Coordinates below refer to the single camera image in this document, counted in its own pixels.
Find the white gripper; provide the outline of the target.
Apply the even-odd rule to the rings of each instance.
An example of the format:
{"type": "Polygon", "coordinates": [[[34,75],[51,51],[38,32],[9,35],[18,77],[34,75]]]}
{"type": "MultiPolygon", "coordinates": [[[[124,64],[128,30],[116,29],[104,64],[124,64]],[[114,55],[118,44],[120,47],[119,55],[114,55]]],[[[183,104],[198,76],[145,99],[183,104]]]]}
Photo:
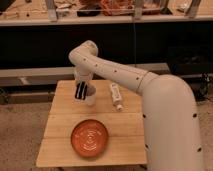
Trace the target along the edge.
{"type": "Polygon", "coordinates": [[[93,73],[84,68],[76,67],[74,69],[75,81],[78,83],[75,92],[75,98],[85,100],[87,93],[87,84],[80,82],[89,82],[93,78],[93,73]]]}

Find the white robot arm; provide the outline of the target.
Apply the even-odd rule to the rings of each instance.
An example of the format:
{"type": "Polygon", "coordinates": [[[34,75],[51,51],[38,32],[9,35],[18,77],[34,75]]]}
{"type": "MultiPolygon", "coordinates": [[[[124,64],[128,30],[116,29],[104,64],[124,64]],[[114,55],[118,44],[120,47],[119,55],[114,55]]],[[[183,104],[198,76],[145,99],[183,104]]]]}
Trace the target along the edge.
{"type": "Polygon", "coordinates": [[[142,97],[147,171],[205,171],[197,105],[183,79],[101,59],[90,40],[69,60],[78,85],[87,86],[97,74],[142,97]]]}

